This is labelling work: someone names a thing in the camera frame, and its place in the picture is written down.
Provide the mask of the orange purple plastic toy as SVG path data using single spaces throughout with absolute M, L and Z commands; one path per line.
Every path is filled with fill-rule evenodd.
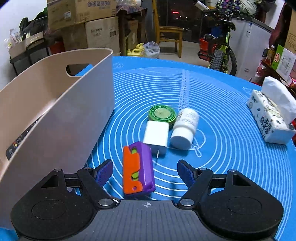
M 136 142 L 123 148 L 122 187 L 127 196 L 155 191 L 152 151 L 148 145 Z

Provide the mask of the white pill bottle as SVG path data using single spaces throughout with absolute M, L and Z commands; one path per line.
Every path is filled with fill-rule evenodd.
M 178 112 L 170 138 L 170 145 L 176 149 L 188 150 L 191 148 L 199 122 L 198 113 L 190 108 Z

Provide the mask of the white USB charger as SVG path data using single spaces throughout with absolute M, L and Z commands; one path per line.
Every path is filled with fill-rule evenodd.
M 169 124 L 161 121 L 148 120 L 144 132 L 143 143 L 151 148 L 154 162 L 167 152 Z

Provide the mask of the green round ointment tin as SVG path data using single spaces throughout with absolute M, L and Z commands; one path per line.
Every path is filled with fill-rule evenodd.
M 173 128 L 177 114 L 174 109 L 167 105 L 158 104 L 152 106 L 148 112 L 149 121 L 159 121 L 169 124 L 169 129 Z

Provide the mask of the beige plastic storage bin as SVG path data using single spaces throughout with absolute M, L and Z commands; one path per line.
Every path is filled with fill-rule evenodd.
M 50 55 L 1 90 L 1 227 L 10 212 L 53 169 L 82 168 L 115 105 L 112 50 Z M 7 148 L 36 119 L 10 160 Z

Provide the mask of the black TV remote control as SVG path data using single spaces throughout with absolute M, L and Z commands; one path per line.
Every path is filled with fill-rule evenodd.
M 8 160 L 13 156 L 14 152 L 18 148 L 18 146 L 21 144 L 23 139 L 26 137 L 26 135 L 29 133 L 29 131 L 33 128 L 33 126 L 39 121 L 39 119 L 42 116 L 40 116 L 38 119 L 36 119 L 30 126 L 28 126 L 18 137 L 17 139 L 7 148 L 6 150 L 6 157 Z

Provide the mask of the blue silicone baking mat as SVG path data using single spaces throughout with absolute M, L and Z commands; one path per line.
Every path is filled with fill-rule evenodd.
M 82 196 L 77 170 L 53 169 L 13 206 L 12 228 L 25 240 L 295 240 L 295 145 L 265 142 L 247 101 L 260 87 L 201 66 L 113 57 L 114 110 L 85 165 L 113 162 L 103 187 L 116 203 L 95 209 Z M 123 148 L 142 142 L 152 106 L 199 115 L 191 148 L 170 145 L 152 160 L 156 189 L 128 197 Z M 213 172 L 195 209 L 177 206 L 188 187 L 177 163 Z

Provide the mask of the white tissue pack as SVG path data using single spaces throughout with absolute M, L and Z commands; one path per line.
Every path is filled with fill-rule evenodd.
M 295 98 L 280 81 L 264 78 L 261 90 L 252 90 L 247 106 L 265 142 L 287 145 L 295 135 Z

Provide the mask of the green black bicycle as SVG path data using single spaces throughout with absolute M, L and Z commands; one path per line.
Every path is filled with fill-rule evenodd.
M 232 19 L 238 17 L 239 14 L 240 10 L 234 6 L 234 1 L 218 1 L 218 7 L 203 10 L 201 18 L 202 22 L 208 18 L 212 26 L 218 28 L 218 33 L 216 35 L 205 33 L 204 36 L 201 37 L 205 39 L 215 38 L 217 43 L 208 68 L 232 76 L 236 75 L 237 72 L 237 60 L 230 47 L 230 32 L 236 30 Z

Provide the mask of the red bucket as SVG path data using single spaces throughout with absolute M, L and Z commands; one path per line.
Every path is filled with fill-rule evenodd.
M 216 39 L 200 39 L 200 51 L 198 52 L 198 56 L 200 59 L 209 61 L 211 60 L 213 53 L 217 47 Z

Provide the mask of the yellow oil jug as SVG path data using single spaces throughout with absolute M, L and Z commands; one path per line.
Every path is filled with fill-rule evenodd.
M 144 56 L 144 43 L 139 43 L 134 49 L 128 49 L 127 55 L 131 57 L 143 57 Z

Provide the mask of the white plastic bag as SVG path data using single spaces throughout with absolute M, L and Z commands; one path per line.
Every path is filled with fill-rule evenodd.
M 144 44 L 144 56 L 147 58 L 159 59 L 160 48 L 157 43 L 150 41 Z

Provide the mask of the black metal shelf rack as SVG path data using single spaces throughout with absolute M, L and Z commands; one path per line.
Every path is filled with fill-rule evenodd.
M 34 40 L 25 48 L 25 51 L 23 53 L 18 54 L 16 57 L 13 57 L 13 58 L 10 57 L 10 63 L 13 66 L 13 70 L 16 76 L 18 76 L 18 71 L 16 69 L 15 63 L 22 59 L 27 58 L 30 66 L 32 66 L 33 62 L 32 62 L 31 55 L 37 51 L 40 51 L 41 49 L 45 49 L 47 57 L 50 56 L 48 41 L 45 38 Z

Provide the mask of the large cardboard box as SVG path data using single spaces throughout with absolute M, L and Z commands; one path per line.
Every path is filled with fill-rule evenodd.
M 104 18 L 61 30 L 65 50 L 110 48 L 120 54 L 118 17 Z

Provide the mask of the white chest freezer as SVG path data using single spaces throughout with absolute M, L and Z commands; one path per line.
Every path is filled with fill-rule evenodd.
M 230 47 L 237 60 L 236 77 L 255 82 L 257 67 L 273 29 L 261 21 L 246 17 L 233 18 L 236 30 L 230 32 Z

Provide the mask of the wooden chair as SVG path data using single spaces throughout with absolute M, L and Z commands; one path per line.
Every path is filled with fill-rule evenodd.
M 161 42 L 174 42 L 175 52 L 177 52 L 178 57 L 181 58 L 183 47 L 183 29 L 174 26 L 161 26 L 159 24 L 159 15 L 156 0 L 152 0 L 152 13 L 156 34 L 156 43 L 159 44 Z

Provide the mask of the open cardboard box top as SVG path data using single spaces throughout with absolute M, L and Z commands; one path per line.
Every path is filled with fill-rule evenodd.
M 47 1 L 48 26 L 51 30 L 116 15 L 116 1 Z

